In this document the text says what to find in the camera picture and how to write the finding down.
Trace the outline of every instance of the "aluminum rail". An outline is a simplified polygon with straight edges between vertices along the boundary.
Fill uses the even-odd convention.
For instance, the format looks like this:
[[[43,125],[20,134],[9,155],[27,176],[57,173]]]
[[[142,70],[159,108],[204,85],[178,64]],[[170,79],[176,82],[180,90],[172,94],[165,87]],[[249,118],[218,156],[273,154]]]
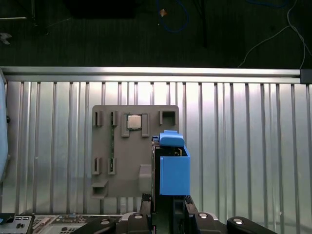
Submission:
[[[8,81],[22,82],[300,83],[299,70],[163,67],[2,67],[2,70]]]

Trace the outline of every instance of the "white cable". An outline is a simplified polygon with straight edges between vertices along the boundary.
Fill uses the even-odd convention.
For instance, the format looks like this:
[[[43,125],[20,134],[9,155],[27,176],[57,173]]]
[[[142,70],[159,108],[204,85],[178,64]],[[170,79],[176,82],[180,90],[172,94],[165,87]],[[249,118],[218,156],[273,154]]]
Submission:
[[[286,27],[283,28],[281,31],[279,31],[278,33],[276,33],[275,35],[273,35],[272,37],[263,40],[262,42],[258,43],[258,44],[255,45],[253,48],[251,48],[251,49],[247,52],[247,54],[246,54],[246,56],[245,56],[245,58],[244,58],[244,61],[242,61],[242,63],[238,66],[238,68],[240,68],[240,67],[246,62],[246,59],[247,59],[249,53],[250,53],[254,48],[256,48],[256,47],[258,47],[259,45],[261,45],[261,44],[263,44],[263,43],[265,43],[265,42],[267,42],[267,41],[269,41],[269,40],[275,38],[277,35],[279,35],[280,33],[282,33],[285,29],[287,29],[287,28],[289,28],[289,27],[290,27],[289,25],[286,26]]]
[[[302,63],[301,63],[301,65],[300,65],[300,68],[299,68],[299,69],[302,68],[302,66],[303,66],[303,64],[304,64],[304,61],[305,61],[305,59],[306,59],[306,48],[307,48],[307,50],[308,50],[308,52],[309,52],[309,54],[310,54],[311,56],[312,56],[312,53],[311,53],[310,49],[308,48],[308,46],[306,45],[306,43],[304,42],[304,38],[300,35],[300,33],[299,33],[299,31],[297,30],[297,28],[291,24],[291,21],[290,21],[290,19],[289,19],[289,13],[290,13],[291,10],[296,6],[297,1],[298,1],[298,0],[295,0],[293,6],[292,6],[291,9],[289,9],[289,11],[287,12],[288,26],[286,26],[285,28],[283,28],[282,30],[280,30],[278,33],[276,33],[276,34],[273,35],[272,37],[263,40],[262,42],[258,43],[258,44],[255,45],[253,48],[251,48],[251,49],[247,52],[247,54],[246,54],[244,60],[243,60],[242,63],[238,66],[238,68],[240,68],[240,67],[246,62],[246,59],[247,59],[249,53],[250,53],[254,48],[256,48],[256,47],[258,47],[259,45],[261,45],[261,44],[263,44],[263,43],[265,43],[265,42],[267,42],[267,41],[269,41],[269,40],[275,38],[277,35],[279,35],[280,33],[282,33],[285,29],[287,29],[287,28],[289,28],[289,27],[291,27],[291,28],[297,33],[298,37],[300,38],[300,40],[301,40],[302,43],[303,43],[303,59],[302,59]]]
[[[59,24],[59,23],[63,23],[63,22],[68,21],[68,20],[70,20],[70,19],[71,19],[71,17],[70,17],[70,18],[67,18],[67,19],[63,19],[63,20],[58,21],[58,22],[56,22],[56,23],[52,23],[52,24],[48,25],[47,28],[48,28],[48,27],[52,27],[52,26],[54,26],[54,25],[56,25],[56,24]]]

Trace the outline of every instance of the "blue cable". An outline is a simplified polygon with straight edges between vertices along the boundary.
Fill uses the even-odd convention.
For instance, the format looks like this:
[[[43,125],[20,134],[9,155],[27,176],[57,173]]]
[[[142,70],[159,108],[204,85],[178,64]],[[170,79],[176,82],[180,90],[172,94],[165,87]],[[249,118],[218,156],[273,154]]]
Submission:
[[[161,15],[160,15],[160,7],[159,7],[159,0],[156,0],[156,4],[157,4],[157,14],[158,14],[158,17],[159,17],[159,21],[160,21],[160,23],[162,24],[162,26],[164,27],[164,29],[167,31],[167,32],[169,32],[169,33],[179,33],[179,32],[181,32],[182,30],[184,30],[185,28],[186,28],[186,26],[189,24],[189,21],[190,21],[190,16],[189,16],[189,13],[188,13],[188,11],[186,10],[186,8],[185,8],[185,6],[179,1],[179,0],[176,0],[177,1],[177,3],[179,3],[179,5],[183,8],[183,10],[185,11],[185,14],[186,14],[186,17],[187,17],[187,19],[186,19],[186,23],[180,28],[180,29],[178,29],[178,30],[176,30],[176,31],[173,31],[173,30],[171,30],[171,29],[169,29],[168,27],[167,27],[167,25],[164,23],[164,21],[162,20],[162,17],[161,17]]]
[[[281,5],[276,5],[276,4],[272,4],[272,3],[268,3],[268,2],[261,2],[261,1],[255,1],[255,0],[245,0],[246,2],[250,3],[250,4],[256,4],[256,5],[262,5],[262,6],[269,6],[269,7],[274,7],[274,8],[283,8],[285,7],[289,0],[285,0],[285,2]]]

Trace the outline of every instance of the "gray plastic tab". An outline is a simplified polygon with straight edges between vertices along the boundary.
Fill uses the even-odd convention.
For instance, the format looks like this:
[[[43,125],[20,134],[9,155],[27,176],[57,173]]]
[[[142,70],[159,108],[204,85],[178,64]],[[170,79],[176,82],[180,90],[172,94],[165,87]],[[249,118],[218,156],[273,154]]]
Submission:
[[[152,187],[152,165],[140,165],[138,186],[141,193],[150,193]]]

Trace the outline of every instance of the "metal bar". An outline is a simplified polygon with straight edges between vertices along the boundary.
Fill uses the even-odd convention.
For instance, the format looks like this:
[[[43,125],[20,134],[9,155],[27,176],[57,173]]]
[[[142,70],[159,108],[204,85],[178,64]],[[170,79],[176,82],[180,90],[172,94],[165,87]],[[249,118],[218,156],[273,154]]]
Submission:
[[[183,134],[186,141],[186,98],[185,85],[179,82],[176,84],[176,105],[179,107],[179,133]]]
[[[28,155],[27,162],[27,188],[26,188],[26,208],[23,212],[32,213],[34,212],[35,203],[34,198],[36,197],[36,176],[37,176],[37,165],[35,163],[35,154],[36,154],[36,132],[38,130],[38,114],[37,110],[39,108],[39,85],[37,83],[31,83],[30,91],[30,106],[26,111],[29,116],[29,134],[26,136],[28,140],[28,152],[25,152],[25,157]]]
[[[69,86],[69,100],[68,102],[68,156],[67,156],[67,202],[66,202],[66,212],[70,213],[81,213],[83,210],[82,200],[78,205],[78,187],[80,193],[83,193],[83,187],[81,186],[81,179],[83,178],[83,167],[79,167],[78,163],[83,160],[79,160],[79,147],[84,147],[83,142],[78,143],[78,138],[81,138],[79,133],[79,128],[81,128],[79,123],[80,113],[79,113],[79,83],[72,83]]]
[[[33,18],[36,17],[36,3],[35,0],[31,0],[31,14]]]
[[[2,67],[5,75],[151,75],[299,77],[300,70],[170,67]]]
[[[8,18],[0,18],[0,20],[26,20],[27,17],[8,17]]]
[[[72,75],[5,75],[7,81],[18,82],[229,82],[300,84],[300,78],[290,77],[198,77],[198,76],[72,76]]]
[[[85,152],[87,152],[85,140],[87,140],[87,122],[86,122],[86,116],[88,115],[87,106],[89,103],[89,98],[87,98],[86,94],[89,89],[87,89],[89,85],[86,83],[77,83],[76,88],[74,89],[75,92],[77,92],[77,102],[75,104],[77,105],[77,132],[75,132],[75,136],[77,137],[75,139],[77,144],[77,156],[76,156],[76,171],[74,174],[72,174],[72,180],[76,181],[77,186],[76,194],[77,194],[77,200],[73,206],[73,208],[76,210],[77,213],[82,213],[84,209],[84,190],[86,188],[84,187],[84,175],[87,173],[84,170],[84,156]]]
[[[170,105],[175,105],[176,104],[176,83],[170,82]]]
[[[20,158],[19,164],[19,179],[20,179],[20,189],[19,189],[19,212],[27,210],[27,173],[28,173],[28,160],[29,160],[29,140],[30,140],[30,105],[31,105],[31,83],[25,82],[23,87],[23,97],[22,97],[22,114],[21,114],[21,144],[20,150],[23,152],[23,156]]]
[[[267,140],[270,141],[266,154],[268,155],[268,163],[271,164],[268,169],[271,168],[271,172],[268,176],[272,178],[272,218],[269,223],[273,223],[273,229],[277,233],[282,233],[284,219],[281,216],[283,206],[283,194],[282,194],[282,177],[281,175],[281,135],[280,135],[280,98],[279,87],[276,84],[271,84],[267,87],[267,123],[268,134]]]
[[[219,220],[223,223],[227,220],[227,180],[226,176],[224,176],[227,173],[226,168],[226,144],[225,144],[225,138],[226,138],[226,116],[225,116],[225,98],[224,98],[224,84],[217,84],[215,86],[214,91],[215,97],[215,107],[214,112],[215,115],[215,144],[217,149],[217,162],[218,162],[218,194],[217,194],[217,202],[219,203]]]
[[[226,178],[226,217],[235,214],[235,177],[234,177],[234,112],[233,112],[233,86],[223,84],[224,99],[224,138],[225,146],[225,178]]]
[[[205,10],[205,0],[200,0],[201,3],[201,20],[203,23],[203,40],[204,47],[207,48],[207,22],[206,22],[206,10]]]
[[[275,215],[273,198],[273,174],[272,174],[272,135],[271,135],[271,89],[269,84],[263,85],[263,111],[262,121],[264,124],[264,224],[267,228],[275,230]]]

